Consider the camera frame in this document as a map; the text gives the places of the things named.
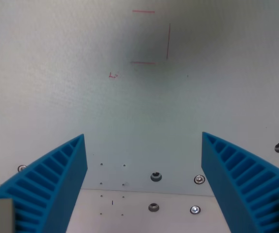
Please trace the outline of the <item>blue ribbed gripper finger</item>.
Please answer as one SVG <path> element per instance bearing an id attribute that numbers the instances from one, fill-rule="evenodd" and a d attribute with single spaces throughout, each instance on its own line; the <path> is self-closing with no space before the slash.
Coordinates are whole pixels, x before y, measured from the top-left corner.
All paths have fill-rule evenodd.
<path id="1" fill-rule="evenodd" d="M 212 134 L 201 167 L 232 233 L 279 233 L 279 168 Z"/>
<path id="2" fill-rule="evenodd" d="M 0 185 L 16 233 L 65 233 L 88 170 L 84 135 L 69 140 Z"/>

